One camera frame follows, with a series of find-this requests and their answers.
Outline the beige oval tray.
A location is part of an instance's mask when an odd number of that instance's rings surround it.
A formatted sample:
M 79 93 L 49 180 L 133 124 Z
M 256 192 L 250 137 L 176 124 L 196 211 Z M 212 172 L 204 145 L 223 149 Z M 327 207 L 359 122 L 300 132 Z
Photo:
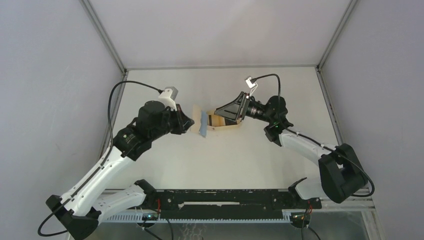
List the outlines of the beige oval tray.
M 242 125 L 241 120 L 228 120 L 222 116 L 215 114 L 214 110 L 209 110 L 207 114 L 207 130 L 208 131 L 224 131 L 238 128 Z

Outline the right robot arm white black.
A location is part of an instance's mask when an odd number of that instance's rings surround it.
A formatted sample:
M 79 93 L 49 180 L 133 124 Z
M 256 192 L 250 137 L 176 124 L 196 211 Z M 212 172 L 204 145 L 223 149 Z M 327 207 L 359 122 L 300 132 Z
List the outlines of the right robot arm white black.
M 264 132 L 270 142 L 295 151 L 318 167 L 319 177 L 304 177 L 292 185 L 294 191 L 289 194 L 289 203 L 295 208 L 302 208 L 309 199 L 322 196 L 340 204 L 349 197 L 356 197 L 358 190 L 371 183 L 349 144 L 318 142 L 294 130 L 294 125 L 286 118 L 287 113 L 283 97 L 271 96 L 263 104 L 246 92 L 214 111 L 215 115 L 228 121 L 243 121 L 250 117 L 266 122 Z

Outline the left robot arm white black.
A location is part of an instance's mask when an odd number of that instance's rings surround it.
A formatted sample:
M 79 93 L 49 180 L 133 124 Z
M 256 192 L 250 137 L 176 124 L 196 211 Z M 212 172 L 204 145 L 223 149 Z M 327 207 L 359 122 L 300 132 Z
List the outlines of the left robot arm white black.
M 144 179 L 107 197 L 101 194 L 120 172 L 132 166 L 167 134 L 185 134 L 194 125 L 179 104 L 175 108 L 151 100 L 142 106 L 125 128 L 118 131 L 107 152 L 69 191 L 51 195 L 46 205 L 75 240 L 90 236 L 104 220 L 131 207 L 153 207 L 155 189 Z

